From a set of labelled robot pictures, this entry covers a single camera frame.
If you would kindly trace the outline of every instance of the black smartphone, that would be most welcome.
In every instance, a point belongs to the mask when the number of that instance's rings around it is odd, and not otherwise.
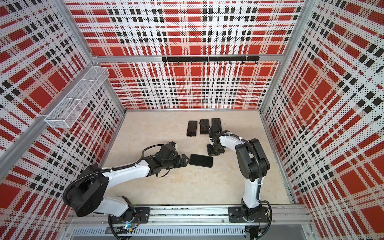
[[[191,154],[189,164],[201,167],[212,167],[214,164],[214,158],[210,156]]]
[[[189,121],[187,128],[187,136],[188,137],[196,137],[197,131],[197,121]]]
[[[205,125],[207,125],[209,127],[209,119],[200,119],[200,122],[202,124],[200,124],[200,134],[201,135],[208,135],[209,134],[209,130],[208,128],[205,127]]]
[[[212,118],[212,133],[221,132],[221,120],[220,118]]]

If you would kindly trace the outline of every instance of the white cable tray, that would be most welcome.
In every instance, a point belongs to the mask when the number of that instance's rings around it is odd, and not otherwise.
[[[104,67],[92,66],[84,71],[86,74],[45,118],[51,127],[71,128],[109,76]]]

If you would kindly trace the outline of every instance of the light wood surface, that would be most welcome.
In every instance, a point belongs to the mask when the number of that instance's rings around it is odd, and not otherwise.
[[[289,204],[276,159],[257,111],[142,111],[127,112],[105,167],[136,161],[141,151],[151,145],[174,141],[178,153],[208,155],[208,135],[187,137],[189,120],[221,118],[222,129],[261,142],[271,169],[262,188],[262,199],[271,204]],[[148,150],[145,156],[159,149]],[[236,153],[228,148],[214,157],[212,168],[188,165],[171,169],[163,178],[150,176],[119,184],[107,191],[108,196],[126,196],[133,204],[240,204],[244,194],[244,177]]]

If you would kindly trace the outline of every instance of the wire basket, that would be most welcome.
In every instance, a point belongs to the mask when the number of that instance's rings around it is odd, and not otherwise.
[[[108,76],[107,68],[88,68],[87,73],[45,118],[45,122],[51,127],[71,128]]]

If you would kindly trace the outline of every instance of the perforated pegboard wall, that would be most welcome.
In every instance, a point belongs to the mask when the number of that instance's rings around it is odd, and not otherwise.
[[[127,109],[258,109],[277,61],[103,63]]]
[[[0,3],[0,155],[88,64],[50,1]]]
[[[384,1],[318,1],[265,117],[321,238],[384,238]]]
[[[44,130],[0,182],[0,239],[55,239],[71,208],[62,192],[100,163],[121,114],[102,86],[71,129]]]
[[[96,56],[283,53],[304,0],[65,0]]]

